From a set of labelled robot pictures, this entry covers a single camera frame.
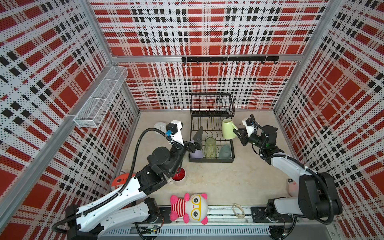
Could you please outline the black wire dish rack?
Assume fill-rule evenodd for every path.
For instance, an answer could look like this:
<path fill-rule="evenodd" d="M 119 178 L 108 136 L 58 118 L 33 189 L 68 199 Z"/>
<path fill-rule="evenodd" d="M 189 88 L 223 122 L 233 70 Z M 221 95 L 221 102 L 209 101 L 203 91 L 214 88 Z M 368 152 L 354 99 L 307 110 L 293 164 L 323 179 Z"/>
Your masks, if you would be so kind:
<path fill-rule="evenodd" d="M 235 115 L 234 99 L 230 93 L 192 93 L 190 100 L 192 138 L 200 127 L 203 127 L 203 153 L 202 159 L 192 159 L 191 163 L 232 163 L 235 159 L 234 144 L 232 140 L 226 140 L 222 134 L 222 121 L 232 119 Z M 208 159 L 205 157 L 205 141 L 208 137 L 216 139 L 217 157 Z M 232 148 L 231 159 L 219 159 L 219 151 L 222 146 L 230 145 Z"/>

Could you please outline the tall green glass cup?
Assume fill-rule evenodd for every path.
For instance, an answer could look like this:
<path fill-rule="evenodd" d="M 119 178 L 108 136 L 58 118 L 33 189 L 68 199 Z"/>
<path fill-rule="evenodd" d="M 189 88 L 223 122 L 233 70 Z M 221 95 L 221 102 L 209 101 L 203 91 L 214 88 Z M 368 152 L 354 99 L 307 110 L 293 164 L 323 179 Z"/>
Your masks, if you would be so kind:
<path fill-rule="evenodd" d="M 213 137 L 208 137 L 205 141 L 205 157 L 208 159 L 213 159 L 217 157 L 217 144 L 216 139 Z"/>

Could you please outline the lilac plastic cup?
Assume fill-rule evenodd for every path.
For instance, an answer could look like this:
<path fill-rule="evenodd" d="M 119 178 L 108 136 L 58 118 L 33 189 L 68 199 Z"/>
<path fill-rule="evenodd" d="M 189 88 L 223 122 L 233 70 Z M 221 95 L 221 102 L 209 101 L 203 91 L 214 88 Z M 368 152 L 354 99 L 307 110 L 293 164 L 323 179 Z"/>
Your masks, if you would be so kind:
<path fill-rule="evenodd" d="M 192 159 L 202 159 L 204 157 L 204 153 L 202 150 L 202 144 L 195 144 L 195 140 L 191 140 L 192 149 L 195 150 L 193 153 L 190 152 L 190 158 Z"/>

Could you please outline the cream mug green handle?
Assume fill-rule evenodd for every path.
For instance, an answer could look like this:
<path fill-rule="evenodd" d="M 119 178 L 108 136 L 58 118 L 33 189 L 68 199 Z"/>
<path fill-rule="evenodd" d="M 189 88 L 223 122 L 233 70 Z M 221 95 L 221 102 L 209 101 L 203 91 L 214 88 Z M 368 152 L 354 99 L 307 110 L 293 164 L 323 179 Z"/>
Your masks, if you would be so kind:
<path fill-rule="evenodd" d="M 234 130 L 238 130 L 232 119 L 224 119 L 222 121 L 222 134 L 226 140 L 232 140 L 237 137 Z"/>

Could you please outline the teal plastic cup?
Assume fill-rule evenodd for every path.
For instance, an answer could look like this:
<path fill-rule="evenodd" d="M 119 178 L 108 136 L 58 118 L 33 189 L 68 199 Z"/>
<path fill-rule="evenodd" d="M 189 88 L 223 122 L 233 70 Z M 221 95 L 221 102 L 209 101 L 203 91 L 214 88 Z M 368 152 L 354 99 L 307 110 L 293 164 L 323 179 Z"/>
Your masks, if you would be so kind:
<path fill-rule="evenodd" d="M 231 159 L 232 157 L 232 148 L 230 145 L 224 145 L 219 151 L 219 159 Z"/>

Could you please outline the red and white mug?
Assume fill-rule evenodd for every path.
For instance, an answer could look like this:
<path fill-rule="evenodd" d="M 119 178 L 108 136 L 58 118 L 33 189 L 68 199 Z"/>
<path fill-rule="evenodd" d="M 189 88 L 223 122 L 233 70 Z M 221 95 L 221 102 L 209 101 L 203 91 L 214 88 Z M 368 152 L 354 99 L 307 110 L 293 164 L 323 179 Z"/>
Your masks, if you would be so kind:
<path fill-rule="evenodd" d="M 183 185 L 186 181 L 186 171 L 184 168 L 180 167 L 176 174 L 172 177 L 172 183 L 174 185 L 180 186 Z"/>

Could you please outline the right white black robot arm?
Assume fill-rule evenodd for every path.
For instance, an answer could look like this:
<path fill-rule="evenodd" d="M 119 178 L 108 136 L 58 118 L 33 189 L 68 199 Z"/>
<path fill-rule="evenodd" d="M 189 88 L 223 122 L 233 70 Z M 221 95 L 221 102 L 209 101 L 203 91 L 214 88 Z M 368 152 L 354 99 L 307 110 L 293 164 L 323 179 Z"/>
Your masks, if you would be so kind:
<path fill-rule="evenodd" d="M 316 172 L 285 154 L 276 145 L 277 130 L 272 126 L 264 126 L 261 134 L 250 126 L 233 130 L 243 146 L 251 144 L 259 148 L 261 159 L 284 172 L 297 186 L 293 196 L 268 201 L 267 217 L 275 221 L 281 215 L 293 215 L 331 224 L 335 216 L 343 213 L 333 177 L 326 172 Z"/>

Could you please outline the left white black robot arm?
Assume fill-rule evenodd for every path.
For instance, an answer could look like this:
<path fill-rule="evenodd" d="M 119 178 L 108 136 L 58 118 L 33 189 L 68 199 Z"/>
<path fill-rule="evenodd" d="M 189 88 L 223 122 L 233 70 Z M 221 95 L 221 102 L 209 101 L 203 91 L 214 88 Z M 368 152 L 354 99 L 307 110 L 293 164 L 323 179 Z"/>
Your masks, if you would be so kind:
<path fill-rule="evenodd" d="M 136 144 L 127 181 L 94 202 L 67 207 L 65 219 L 53 224 L 52 231 L 65 234 L 69 240 L 96 240 L 118 225 L 153 221 L 160 209 L 150 194 L 181 172 L 187 152 L 194 153 L 203 147 L 203 128 L 199 128 L 193 142 L 188 142 L 183 140 L 182 127 L 180 121 L 174 120 L 167 124 L 165 132 L 156 128 L 144 130 Z M 156 148 L 147 157 L 148 165 L 134 173 L 141 141 L 149 132 L 160 134 L 172 147 Z"/>

